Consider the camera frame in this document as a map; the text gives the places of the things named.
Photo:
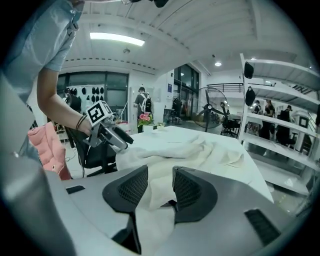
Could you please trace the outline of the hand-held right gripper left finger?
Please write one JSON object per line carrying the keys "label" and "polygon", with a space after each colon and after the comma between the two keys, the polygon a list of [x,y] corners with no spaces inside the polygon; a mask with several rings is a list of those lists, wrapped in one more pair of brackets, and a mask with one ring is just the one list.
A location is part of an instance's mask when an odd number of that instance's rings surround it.
{"label": "hand-held right gripper left finger", "polygon": [[62,181],[49,176],[58,214],[78,255],[140,255],[136,208],[148,186],[148,167]]}

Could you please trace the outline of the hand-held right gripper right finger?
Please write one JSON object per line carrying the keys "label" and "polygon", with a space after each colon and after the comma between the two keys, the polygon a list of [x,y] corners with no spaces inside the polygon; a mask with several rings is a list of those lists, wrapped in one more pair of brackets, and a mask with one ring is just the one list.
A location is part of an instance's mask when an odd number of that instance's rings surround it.
{"label": "hand-held right gripper right finger", "polygon": [[172,170],[174,229],[159,256],[254,256],[293,218],[249,185],[182,166]]}

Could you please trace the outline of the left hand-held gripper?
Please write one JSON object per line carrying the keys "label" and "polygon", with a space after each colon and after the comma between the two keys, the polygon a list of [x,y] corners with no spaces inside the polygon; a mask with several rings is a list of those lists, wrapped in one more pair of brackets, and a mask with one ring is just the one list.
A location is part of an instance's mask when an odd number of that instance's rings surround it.
{"label": "left hand-held gripper", "polygon": [[116,125],[116,118],[105,101],[95,102],[86,110],[86,114],[91,131],[89,137],[82,140],[85,144],[95,148],[108,143],[121,150],[127,149],[128,144],[133,144],[134,139]]}

